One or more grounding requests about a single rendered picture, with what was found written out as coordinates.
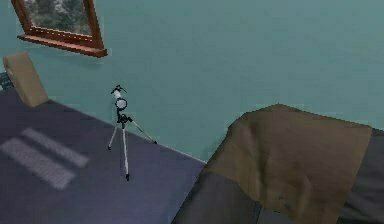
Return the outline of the brown framed window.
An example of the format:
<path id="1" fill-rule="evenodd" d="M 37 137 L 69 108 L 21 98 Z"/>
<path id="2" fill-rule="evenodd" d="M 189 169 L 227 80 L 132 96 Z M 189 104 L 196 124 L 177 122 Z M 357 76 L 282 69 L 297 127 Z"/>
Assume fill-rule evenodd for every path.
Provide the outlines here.
<path id="1" fill-rule="evenodd" d="M 102 58 L 107 55 L 94 0 L 11 0 L 23 41 Z"/>

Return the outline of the brown blanket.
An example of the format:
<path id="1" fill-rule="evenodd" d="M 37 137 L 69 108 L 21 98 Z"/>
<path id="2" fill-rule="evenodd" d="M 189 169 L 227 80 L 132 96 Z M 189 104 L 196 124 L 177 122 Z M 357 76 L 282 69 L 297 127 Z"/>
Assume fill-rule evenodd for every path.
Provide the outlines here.
<path id="1" fill-rule="evenodd" d="M 336 224 L 371 134 L 367 125 L 275 104 L 237 118 L 203 171 L 294 224 Z"/>

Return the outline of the white telescope on tripod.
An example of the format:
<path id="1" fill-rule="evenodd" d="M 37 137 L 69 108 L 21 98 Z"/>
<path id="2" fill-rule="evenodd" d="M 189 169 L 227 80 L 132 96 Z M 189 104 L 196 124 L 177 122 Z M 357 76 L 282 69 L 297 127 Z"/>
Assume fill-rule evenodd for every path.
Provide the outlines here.
<path id="1" fill-rule="evenodd" d="M 156 144 L 156 141 L 148 135 L 130 116 L 124 113 L 124 110 L 128 106 L 128 101 L 122 96 L 121 92 L 126 92 L 126 90 L 117 85 L 112 91 L 111 94 L 115 98 L 114 105 L 116 107 L 116 116 L 117 121 L 114 127 L 114 131 L 110 138 L 108 149 L 112 149 L 112 143 L 114 141 L 115 135 L 117 133 L 118 126 L 121 126 L 122 129 L 122 142 L 123 142 L 123 152 L 124 152 L 124 167 L 125 167 L 125 178 L 127 181 L 130 180 L 130 171 L 129 171 L 129 162 L 128 162 L 128 137 L 126 134 L 126 123 L 132 123 L 141 133 L 143 133 L 148 140 L 150 140 L 153 144 Z"/>

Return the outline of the dark grey sofa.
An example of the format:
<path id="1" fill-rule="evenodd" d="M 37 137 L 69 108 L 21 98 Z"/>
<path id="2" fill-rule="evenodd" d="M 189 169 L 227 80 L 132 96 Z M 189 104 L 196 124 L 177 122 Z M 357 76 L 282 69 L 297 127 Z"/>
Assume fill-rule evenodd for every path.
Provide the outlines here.
<path id="1" fill-rule="evenodd" d="M 201 175 L 171 224 L 293 224 L 265 209 L 233 181 L 218 174 Z M 354 185 L 336 224 L 384 224 L 384 131 L 371 140 Z"/>

